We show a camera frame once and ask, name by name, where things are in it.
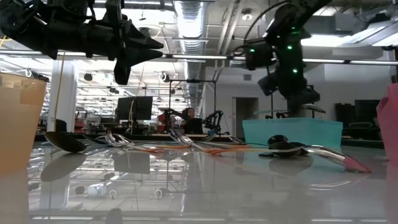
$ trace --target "door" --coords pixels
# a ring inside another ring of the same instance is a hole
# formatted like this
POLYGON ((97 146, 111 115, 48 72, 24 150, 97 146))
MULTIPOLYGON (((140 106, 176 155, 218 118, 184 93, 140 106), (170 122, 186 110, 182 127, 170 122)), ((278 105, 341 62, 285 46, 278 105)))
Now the door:
POLYGON ((258 98, 233 98, 233 120, 234 136, 244 138, 243 121, 247 119, 258 119, 254 112, 259 109, 258 98))

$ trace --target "person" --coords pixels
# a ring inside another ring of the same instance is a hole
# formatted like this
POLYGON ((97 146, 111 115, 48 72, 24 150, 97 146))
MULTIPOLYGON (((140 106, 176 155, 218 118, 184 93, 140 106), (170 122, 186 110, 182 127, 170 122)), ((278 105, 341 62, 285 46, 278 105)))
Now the person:
POLYGON ((195 118, 195 109, 185 108, 182 116, 184 120, 180 124, 180 129, 183 129, 185 134, 203 134, 202 119, 195 118))

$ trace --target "column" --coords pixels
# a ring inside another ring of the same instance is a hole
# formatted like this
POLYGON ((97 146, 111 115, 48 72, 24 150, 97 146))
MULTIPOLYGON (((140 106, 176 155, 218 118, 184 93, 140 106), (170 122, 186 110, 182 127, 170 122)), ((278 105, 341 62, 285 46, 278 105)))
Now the column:
POLYGON ((47 121, 47 131, 54 131, 55 104, 58 93, 57 119, 61 119, 67 123, 68 132, 73 132, 75 129, 76 91, 78 78, 79 70, 75 66, 74 62, 64 61, 62 69, 62 61, 54 61, 51 78, 49 120, 47 121))

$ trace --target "table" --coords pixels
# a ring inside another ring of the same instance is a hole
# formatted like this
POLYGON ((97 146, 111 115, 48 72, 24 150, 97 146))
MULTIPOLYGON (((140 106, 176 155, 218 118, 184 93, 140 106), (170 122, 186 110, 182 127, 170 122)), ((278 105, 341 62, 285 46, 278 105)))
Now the table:
POLYGON ((372 170, 359 174, 317 156, 34 148, 0 177, 2 223, 398 223, 398 168, 380 149, 341 148, 372 170))

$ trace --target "teal plastic bin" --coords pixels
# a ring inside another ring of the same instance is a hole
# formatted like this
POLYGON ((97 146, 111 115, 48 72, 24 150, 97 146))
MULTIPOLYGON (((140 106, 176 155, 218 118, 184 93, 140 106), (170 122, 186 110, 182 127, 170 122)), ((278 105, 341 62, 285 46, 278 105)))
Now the teal plastic bin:
POLYGON ((247 143, 267 144, 269 138, 281 134, 290 142, 338 147, 343 123, 313 118, 285 118, 243 121, 247 143))

